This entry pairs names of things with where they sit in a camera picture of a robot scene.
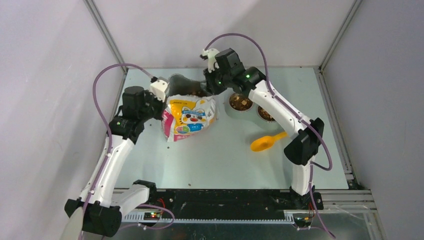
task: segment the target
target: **red wire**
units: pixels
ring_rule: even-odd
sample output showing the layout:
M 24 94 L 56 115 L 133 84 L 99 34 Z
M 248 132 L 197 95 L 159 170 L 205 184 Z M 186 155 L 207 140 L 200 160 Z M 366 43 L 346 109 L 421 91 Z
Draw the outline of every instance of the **red wire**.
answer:
M 159 198 L 157 201 L 158 201 L 158 202 L 161 202 L 161 203 L 162 203 L 163 208 L 165 208 L 165 202 L 164 202 L 164 200 L 163 200 L 162 198 Z

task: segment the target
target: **aluminum frame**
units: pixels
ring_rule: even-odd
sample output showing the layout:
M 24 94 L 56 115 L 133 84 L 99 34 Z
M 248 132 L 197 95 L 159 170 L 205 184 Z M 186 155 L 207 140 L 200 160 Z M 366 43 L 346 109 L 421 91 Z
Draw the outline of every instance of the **aluminum frame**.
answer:
M 119 195 L 126 189 L 115 189 L 113 194 Z M 377 212 L 377 207 L 374 202 L 373 195 L 370 190 L 317 190 L 321 193 L 324 209 L 320 210 L 320 214 L 347 214 L 354 218 L 361 219 L 367 226 L 368 235 L 371 240 L 386 240 L 387 237 L 383 231 L 383 227 Z M 258 221 L 258 220 L 244 220 L 244 221 L 209 221 L 201 219 L 178 219 L 176 223 L 192 223 L 192 224 L 289 224 L 290 219 L 297 214 L 307 214 L 307 210 L 285 210 L 285 220 L 277 221 Z M 140 215 L 138 210 L 133 210 L 130 215 Z M 125 222 L 137 222 L 139 219 L 127 219 Z M 169 222 L 169 219 L 164 219 L 163 223 Z
M 351 159 L 348 154 L 348 149 L 346 147 L 346 142 L 342 135 L 342 129 L 339 125 L 339 121 L 336 115 L 336 110 L 334 104 L 331 100 L 330 93 L 327 87 L 327 84 L 324 79 L 324 75 L 320 71 L 319 67 L 314 67 L 316 80 L 318 81 L 319 90 L 321 91 L 322 98 L 324 100 L 324 105 L 329 116 L 329 121 L 331 124 L 331 130 L 335 137 L 337 143 L 337 150 L 340 154 L 340 159 L 343 163 L 344 174 L 346 175 L 347 180 L 354 180 L 355 176 L 353 175 L 353 167 Z
M 109 47 L 110 51 L 113 54 L 113 57 L 116 59 L 116 61 L 120 64 L 125 63 L 124 58 L 122 57 L 117 44 L 114 41 L 114 38 L 111 35 L 111 32 L 109 31 L 108 27 L 106 26 L 105 21 L 103 20 L 102 15 L 100 14 L 99 9 L 97 8 L 94 0 L 84 0 L 85 6 L 87 7 L 88 11 L 90 12 L 95 24 L 97 25 L 101 35 L 103 36 L 104 40 L 106 41 L 107 46 Z M 128 71 L 128 68 L 125 66 L 121 67 L 122 71 L 126 73 Z
M 341 24 L 337 34 L 335 35 L 330 48 L 327 50 L 324 59 L 322 60 L 321 64 L 319 65 L 321 70 L 324 70 L 329 63 L 330 58 L 332 57 L 335 49 L 337 48 L 340 39 L 342 39 L 343 35 L 345 34 L 346 30 L 348 29 L 349 25 L 352 22 L 352 19 L 354 18 L 355 14 L 358 11 L 358 8 L 361 6 L 363 0 L 355 0 L 350 7 L 349 11 L 347 12 L 346 17 L 343 20 L 343 23 Z

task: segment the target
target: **black base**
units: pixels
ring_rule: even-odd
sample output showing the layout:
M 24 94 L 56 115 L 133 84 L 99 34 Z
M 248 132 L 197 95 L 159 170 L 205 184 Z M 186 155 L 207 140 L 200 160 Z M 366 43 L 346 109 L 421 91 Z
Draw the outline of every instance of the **black base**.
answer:
M 68 217 L 71 217 L 74 211 L 83 205 L 84 202 L 80 199 L 68 199 L 65 204 L 65 212 Z M 93 234 L 112 237 L 121 226 L 122 214 L 119 209 L 118 206 L 109 208 L 100 206 L 98 203 L 89 203 L 85 210 L 82 230 Z
M 196 220 L 283 220 L 283 210 L 308 210 L 311 202 L 309 193 L 299 196 L 279 189 L 159 189 L 156 196 L 175 218 Z M 313 196 L 322 210 L 321 194 L 314 192 Z
M 292 203 L 296 206 L 296 209 L 308 210 L 309 203 L 312 203 L 310 193 L 306 193 L 305 195 L 299 195 L 295 192 L 292 187 L 289 189 L 290 197 Z M 316 207 L 318 210 L 324 209 L 323 201 L 321 199 L 321 194 L 319 192 L 315 192 L 315 186 L 312 186 L 312 195 L 315 200 Z

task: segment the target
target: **metal bracket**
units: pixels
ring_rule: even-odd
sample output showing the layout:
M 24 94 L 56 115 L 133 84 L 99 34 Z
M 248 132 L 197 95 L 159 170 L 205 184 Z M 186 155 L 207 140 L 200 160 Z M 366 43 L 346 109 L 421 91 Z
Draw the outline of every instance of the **metal bracket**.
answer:
M 323 214 L 376 214 L 377 207 L 370 190 L 316 190 L 321 194 Z M 308 213 L 308 210 L 285 210 L 284 213 Z
M 334 50 L 336 49 L 337 45 L 340 42 L 340 39 L 342 39 L 343 35 L 346 32 L 346 29 L 348 29 L 349 25 L 352 22 L 352 19 L 354 18 L 355 14 L 357 13 L 357 10 L 359 6 L 361 5 L 362 0 L 355 0 L 352 4 L 352 6 L 349 9 L 349 12 L 347 13 L 346 17 L 344 18 L 343 23 L 340 26 L 340 29 L 338 30 L 337 34 L 335 35 L 334 40 L 332 41 L 330 48 L 327 50 L 327 53 L 325 54 L 324 59 L 322 60 L 321 64 L 319 65 L 319 68 L 323 71 L 327 64 L 329 63 L 329 60 L 331 56 L 333 55 Z
M 106 41 L 107 45 L 109 46 L 110 51 L 112 52 L 113 56 L 115 57 L 116 61 L 120 64 L 125 63 L 117 44 L 115 43 L 111 33 L 108 30 L 108 27 L 106 26 L 105 21 L 102 18 L 102 15 L 99 12 L 99 9 L 97 8 L 96 4 L 94 3 L 94 0 L 84 0 L 85 5 L 87 6 L 88 11 L 90 12 L 91 16 L 93 17 L 95 24 L 97 25 L 98 29 L 100 30 L 101 35 L 104 37 L 104 40 Z M 122 66 L 122 71 L 126 73 L 128 71 L 128 68 L 125 66 Z
M 145 220 L 145 211 L 143 209 L 134 209 L 122 218 L 123 223 L 156 223 L 157 220 Z M 161 218 L 160 223 L 170 223 L 171 218 Z M 174 223 L 176 224 L 293 224 L 293 214 L 288 213 L 284 216 L 284 219 L 274 220 L 222 220 L 222 219 L 185 219 L 177 218 Z
M 344 174 L 346 175 L 347 180 L 354 180 L 355 178 L 353 175 L 351 159 L 348 154 L 345 139 L 342 135 L 342 129 L 339 125 L 336 110 L 334 108 L 333 101 L 331 100 L 324 76 L 318 68 L 315 68 L 315 76 L 316 80 L 318 81 L 319 90 L 321 91 L 327 114 L 329 116 L 330 125 L 332 126 L 331 130 L 333 131 L 334 138 L 337 143 L 337 150 L 343 163 Z
M 368 230 L 370 240 L 386 240 L 387 236 L 380 222 L 380 217 L 376 213 L 364 213 L 363 219 Z

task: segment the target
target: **enclosure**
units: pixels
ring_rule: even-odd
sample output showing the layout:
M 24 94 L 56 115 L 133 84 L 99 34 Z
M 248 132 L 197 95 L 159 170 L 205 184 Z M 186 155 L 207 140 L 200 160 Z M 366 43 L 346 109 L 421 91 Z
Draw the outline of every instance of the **enclosure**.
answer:
M 92 97 L 102 69 L 132 63 L 165 79 L 181 74 L 201 81 L 208 63 L 199 54 L 225 33 L 254 39 L 275 89 L 324 122 L 333 169 L 315 168 L 313 184 L 329 230 L 338 239 L 421 237 L 411 219 L 423 212 L 424 3 L 36 0 L 0 3 L 0 11 L 2 239 L 60 238 L 69 219 L 65 202 L 79 196 L 105 141 Z M 265 72 L 260 52 L 242 37 L 223 37 L 212 47 L 232 48 L 245 66 Z M 107 120 L 125 88 L 150 84 L 136 68 L 106 72 L 97 100 Z M 228 108 L 232 93 L 217 96 L 219 116 L 210 129 L 187 139 L 167 142 L 161 122 L 147 121 L 114 194 L 138 179 L 158 189 L 287 193 L 293 173 L 283 149 L 291 139 L 262 152 L 249 148 L 286 129 L 263 120 L 257 104 L 238 115 Z M 328 164 L 322 147 L 315 161 Z M 284 210 L 279 221 L 177 219 L 167 229 L 130 227 L 111 239 L 331 239 L 319 229 L 296 231 L 294 218 L 305 213 Z M 138 216 L 132 211 L 123 226 Z

